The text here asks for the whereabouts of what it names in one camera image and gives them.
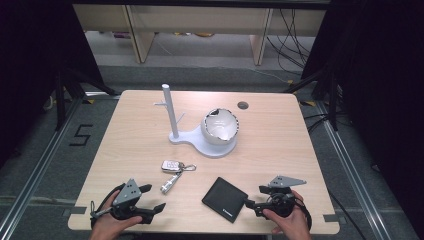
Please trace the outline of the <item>white key holder stand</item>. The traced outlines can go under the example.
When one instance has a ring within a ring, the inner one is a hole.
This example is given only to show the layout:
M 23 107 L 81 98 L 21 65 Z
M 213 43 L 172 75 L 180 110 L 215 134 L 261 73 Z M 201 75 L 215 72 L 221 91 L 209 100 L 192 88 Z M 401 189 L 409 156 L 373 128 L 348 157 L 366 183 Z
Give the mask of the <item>white key holder stand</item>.
M 228 155 L 237 144 L 236 139 L 227 145 L 213 145 L 206 141 L 201 133 L 201 120 L 197 127 L 190 131 L 180 131 L 178 129 L 178 123 L 181 118 L 177 119 L 174 111 L 174 104 L 172 100 L 170 86 L 166 83 L 161 85 L 164 101 L 157 103 L 157 106 L 164 106 L 167 110 L 171 132 L 168 136 L 169 141 L 172 144 L 189 144 L 192 145 L 200 154 L 209 158 L 221 158 Z

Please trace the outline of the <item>black wallet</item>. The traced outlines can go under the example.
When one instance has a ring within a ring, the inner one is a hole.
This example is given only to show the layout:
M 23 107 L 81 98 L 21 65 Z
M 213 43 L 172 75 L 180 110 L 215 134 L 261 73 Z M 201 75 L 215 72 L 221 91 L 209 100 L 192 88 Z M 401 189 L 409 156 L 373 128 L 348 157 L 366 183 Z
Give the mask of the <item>black wallet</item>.
M 218 177 L 203 197 L 202 203 L 227 221 L 234 223 L 247 198 L 245 192 Z

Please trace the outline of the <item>person's left hand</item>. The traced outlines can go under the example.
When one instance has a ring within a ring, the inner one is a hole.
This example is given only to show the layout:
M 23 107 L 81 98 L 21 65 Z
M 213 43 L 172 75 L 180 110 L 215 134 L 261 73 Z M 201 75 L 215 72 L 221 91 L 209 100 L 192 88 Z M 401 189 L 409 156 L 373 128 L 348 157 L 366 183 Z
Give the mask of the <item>person's left hand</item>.
M 94 224 L 89 240 L 116 240 L 124 230 L 139 224 L 142 220 L 141 216 L 117 220 L 111 214 L 105 214 Z

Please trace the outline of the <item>silver keychain flashlight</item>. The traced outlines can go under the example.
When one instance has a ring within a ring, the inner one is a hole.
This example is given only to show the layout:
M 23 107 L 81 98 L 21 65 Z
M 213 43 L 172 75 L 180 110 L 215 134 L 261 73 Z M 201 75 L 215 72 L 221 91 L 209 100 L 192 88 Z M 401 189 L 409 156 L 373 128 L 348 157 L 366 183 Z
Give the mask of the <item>silver keychain flashlight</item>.
M 167 194 L 169 190 L 175 185 L 178 179 L 181 177 L 182 173 L 178 172 L 174 174 L 170 179 L 168 179 L 160 188 L 162 194 Z

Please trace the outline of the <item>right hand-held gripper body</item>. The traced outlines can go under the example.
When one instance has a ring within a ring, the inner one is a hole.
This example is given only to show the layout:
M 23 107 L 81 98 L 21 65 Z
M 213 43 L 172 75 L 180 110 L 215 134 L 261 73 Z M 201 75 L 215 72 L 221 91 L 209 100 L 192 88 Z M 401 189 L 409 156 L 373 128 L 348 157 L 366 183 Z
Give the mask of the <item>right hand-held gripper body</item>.
M 305 184 L 305 180 L 291 178 L 278 175 L 272 179 L 267 185 L 276 189 L 276 193 L 268 195 L 269 198 L 265 202 L 267 206 L 264 209 L 269 209 L 281 217 L 288 217 L 296 204 L 296 197 L 291 190 L 292 186 Z M 264 217 L 263 210 L 255 211 L 258 217 Z

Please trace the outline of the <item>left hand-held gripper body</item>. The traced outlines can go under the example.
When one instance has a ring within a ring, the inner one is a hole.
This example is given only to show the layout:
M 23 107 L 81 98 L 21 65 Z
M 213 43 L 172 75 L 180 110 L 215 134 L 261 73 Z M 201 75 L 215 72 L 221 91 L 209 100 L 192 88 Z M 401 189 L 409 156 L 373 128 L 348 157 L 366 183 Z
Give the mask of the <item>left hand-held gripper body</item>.
M 119 194 L 112 202 L 111 215 L 117 220 L 126 220 L 131 217 L 141 216 L 141 224 L 150 224 L 152 215 L 149 215 L 149 209 L 137 208 L 136 204 L 143 193 L 138 189 L 134 179 L 129 179 L 120 189 Z

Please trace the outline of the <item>black metal stand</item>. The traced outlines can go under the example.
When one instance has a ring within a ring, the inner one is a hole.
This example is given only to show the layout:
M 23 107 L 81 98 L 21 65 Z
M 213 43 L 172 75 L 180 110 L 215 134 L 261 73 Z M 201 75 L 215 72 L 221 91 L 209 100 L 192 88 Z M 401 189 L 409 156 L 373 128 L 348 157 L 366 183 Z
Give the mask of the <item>black metal stand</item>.
M 64 90 L 67 90 L 73 99 L 82 100 L 87 96 L 81 86 L 82 83 L 88 83 L 89 85 L 105 92 L 109 96 L 119 95 L 118 91 L 115 91 L 104 84 L 102 77 L 95 79 L 76 69 L 61 68 L 55 76 L 57 130 L 62 128 L 67 119 Z
M 323 100 L 326 95 L 329 96 L 329 112 L 328 120 L 334 131 L 338 130 L 336 123 L 336 104 L 337 104 L 337 79 L 333 68 L 326 64 L 322 69 L 316 73 L 303 78 L 299 83 L 292 85 L 284 90 L 284 93 L 294 93 L 297 90 L 307 86 L 308 84 L 316 81 L 312 97 L 315 100 Z

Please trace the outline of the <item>silver key fob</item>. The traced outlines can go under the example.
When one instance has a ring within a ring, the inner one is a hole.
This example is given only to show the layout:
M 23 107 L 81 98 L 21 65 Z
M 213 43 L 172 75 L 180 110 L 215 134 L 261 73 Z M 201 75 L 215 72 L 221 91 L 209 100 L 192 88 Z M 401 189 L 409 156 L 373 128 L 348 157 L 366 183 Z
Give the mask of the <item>silver key fob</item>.
M 164 172 L 176 173 L 183 169 L 183 164 L 179 161 L 164 160 L 161 166 Z

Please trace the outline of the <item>beige wooden desk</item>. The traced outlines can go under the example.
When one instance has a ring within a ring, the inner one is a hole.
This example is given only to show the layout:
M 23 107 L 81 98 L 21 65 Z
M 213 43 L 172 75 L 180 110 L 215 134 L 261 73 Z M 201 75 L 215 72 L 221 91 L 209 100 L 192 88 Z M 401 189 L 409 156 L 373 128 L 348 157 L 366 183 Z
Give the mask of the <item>beige wooden desk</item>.
M 146 61 L 154 35 L 168 33 L 241 34 L 250 37 L 253 61 L 262 63 L 268 35 L 314 37 L 323 10 L 75 4 L 86 31 L 127 32 L 138 63 Z

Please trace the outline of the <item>person's right hand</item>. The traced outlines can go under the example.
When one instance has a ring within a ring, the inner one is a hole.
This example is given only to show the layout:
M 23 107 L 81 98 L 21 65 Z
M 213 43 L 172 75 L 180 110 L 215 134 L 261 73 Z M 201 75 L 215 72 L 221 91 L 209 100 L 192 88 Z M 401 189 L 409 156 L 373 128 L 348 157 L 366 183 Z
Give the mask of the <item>person's right hand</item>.
M 276 224 L 273 234 L 283 233 L 288 240 L 312 240 L 307 217 L 299 206 L 295 206 L 288 217 L 281 217 L 269 209 L 263 214 Z

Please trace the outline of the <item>aluminium floor rail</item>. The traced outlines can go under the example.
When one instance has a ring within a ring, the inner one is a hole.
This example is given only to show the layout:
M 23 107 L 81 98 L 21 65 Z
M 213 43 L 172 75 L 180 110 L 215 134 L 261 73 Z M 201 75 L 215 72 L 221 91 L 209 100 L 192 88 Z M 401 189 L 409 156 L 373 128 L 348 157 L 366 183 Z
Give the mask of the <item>aluminium floor rail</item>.
M 329 120 L 324 121 L 324 126 L 375 238 L 377 240 L 392 240 L 383 218 L 354 166 L 339 133 L 333 128 Z
M 0 240 L 71 236 L 67 220 L 75 195 L 64 193 L 54 174 L 66 169 L 58 163 L 60 147 L 80 106 L 79 100 L 70 103 L 59 129 L 54 111 L 41 115 L 18 152 L 0 169 Z

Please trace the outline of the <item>white eggshell-shaped bowl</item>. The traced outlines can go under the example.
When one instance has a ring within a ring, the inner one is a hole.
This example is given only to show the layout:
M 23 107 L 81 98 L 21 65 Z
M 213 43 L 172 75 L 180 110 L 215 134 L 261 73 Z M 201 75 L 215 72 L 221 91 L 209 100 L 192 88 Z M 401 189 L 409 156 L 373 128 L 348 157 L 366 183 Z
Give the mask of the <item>white eggshell-shaped bowl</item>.
M 216 108 L 201 120 L 201 133 L 213 145 L 227 145 L 236 139 L 239 131 L 238 118 L 228 109 Z

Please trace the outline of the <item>black curtain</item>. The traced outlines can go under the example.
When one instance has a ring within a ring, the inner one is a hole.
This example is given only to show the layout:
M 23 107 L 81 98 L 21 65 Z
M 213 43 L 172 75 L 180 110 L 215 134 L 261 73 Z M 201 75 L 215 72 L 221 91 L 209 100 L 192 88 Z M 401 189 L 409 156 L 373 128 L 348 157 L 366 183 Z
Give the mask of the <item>black curtain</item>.
M 335 77 L 350 119 L 424 239 L 424 0 L 330 0 L 305 75 L 338 43 Z
M 104 82 L 70 0 L 0 0 L 0 168 L 35 122 L 56 79 Z

